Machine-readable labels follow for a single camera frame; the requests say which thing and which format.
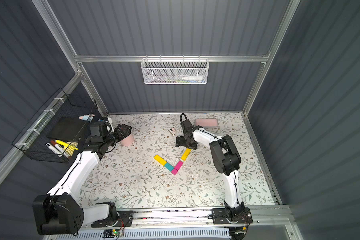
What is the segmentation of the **yellow block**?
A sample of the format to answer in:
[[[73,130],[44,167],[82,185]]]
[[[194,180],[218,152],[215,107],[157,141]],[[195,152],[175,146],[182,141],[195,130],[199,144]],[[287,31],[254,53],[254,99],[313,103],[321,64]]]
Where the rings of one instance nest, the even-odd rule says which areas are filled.
[[[181,157],[182,161],[185,161],[187,159],[187,157],[189,156],[189,154],[191,153],[191,149],[186,149]]]
[[[163,158],[161,158],[159,155],[155,155],[155,156],[154,156],[154,159],[155,159],[158,163],[160,163],[162,166],[165,166],[165,164],[167,163],[167,161],[164,160]]]

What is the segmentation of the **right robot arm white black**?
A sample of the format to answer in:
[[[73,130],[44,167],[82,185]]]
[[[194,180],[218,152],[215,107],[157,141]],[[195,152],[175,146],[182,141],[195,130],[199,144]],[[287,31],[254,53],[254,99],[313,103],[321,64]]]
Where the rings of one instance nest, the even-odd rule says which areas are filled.
[[[201,126],[194,126],[186,114],[180,115],[183,135],[176,137],[176,147],[196,150],[198,144],[208,147],[217,172],[222,174],[225,187],[225,212],[229,222],[237,222],[245,214],[240,196],[239,169],[241,156],[231,136],[212,134]]]

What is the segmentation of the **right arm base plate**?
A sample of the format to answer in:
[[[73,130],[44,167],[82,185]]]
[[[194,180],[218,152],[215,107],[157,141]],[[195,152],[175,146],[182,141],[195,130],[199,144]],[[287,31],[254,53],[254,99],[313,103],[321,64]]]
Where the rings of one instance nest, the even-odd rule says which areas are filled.
[[[212,213],[208,215],[208,219],[212,220],[214,225],[223,224],[252,224],[253,218],[249,208],[237,207],[230,208],[214,208]]]

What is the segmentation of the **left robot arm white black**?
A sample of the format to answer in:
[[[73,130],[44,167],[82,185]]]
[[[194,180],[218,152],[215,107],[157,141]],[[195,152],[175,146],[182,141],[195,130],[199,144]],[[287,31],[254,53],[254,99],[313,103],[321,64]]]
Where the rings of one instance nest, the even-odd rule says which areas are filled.
[[[33,201],[33,213],[37,232],[41,236],[71,234],[76,236],[82,226],[115,226],[122,223],[115,203],[105,202],[82,208],[78,196],[82,185],[93,168],[108,153],[109,147],[132,137],[132,127],[109,121],[91,124],[84,150],[78,154],[73,165],[46,195]]]

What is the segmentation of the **teal block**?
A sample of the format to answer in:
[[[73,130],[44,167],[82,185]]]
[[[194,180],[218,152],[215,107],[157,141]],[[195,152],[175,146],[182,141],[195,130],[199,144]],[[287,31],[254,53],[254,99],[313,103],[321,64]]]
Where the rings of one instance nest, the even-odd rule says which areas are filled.
[[[174,170],[174,167],[173,167],[171,164],[169,164],[169,163],[165,163],[164,167],[165,167],[167,170],[169,170],[170,172],[172,172],[172,171]]]

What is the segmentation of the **magenta long block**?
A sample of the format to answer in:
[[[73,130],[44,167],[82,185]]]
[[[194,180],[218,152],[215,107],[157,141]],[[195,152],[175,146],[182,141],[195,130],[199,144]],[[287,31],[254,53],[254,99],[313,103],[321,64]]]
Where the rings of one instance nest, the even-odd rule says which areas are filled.
[[[176,169],[176,170],[179,170],[179,169],[182,167],[182,165],[183,165],[183,162],[182,162],[182,161],[178,161],[178,163],[177,163],[176,166],[175,166],[175,169]]]

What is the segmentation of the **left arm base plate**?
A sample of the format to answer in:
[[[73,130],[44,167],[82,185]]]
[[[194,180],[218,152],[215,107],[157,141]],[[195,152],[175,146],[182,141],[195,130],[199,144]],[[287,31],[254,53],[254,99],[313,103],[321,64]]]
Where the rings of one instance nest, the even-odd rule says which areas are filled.
[[[132,225],[133,211],[118,211],[116,217],[108,216],[104,220],[99,220],[91,224],[92,228],[121,228],[130,227]]]

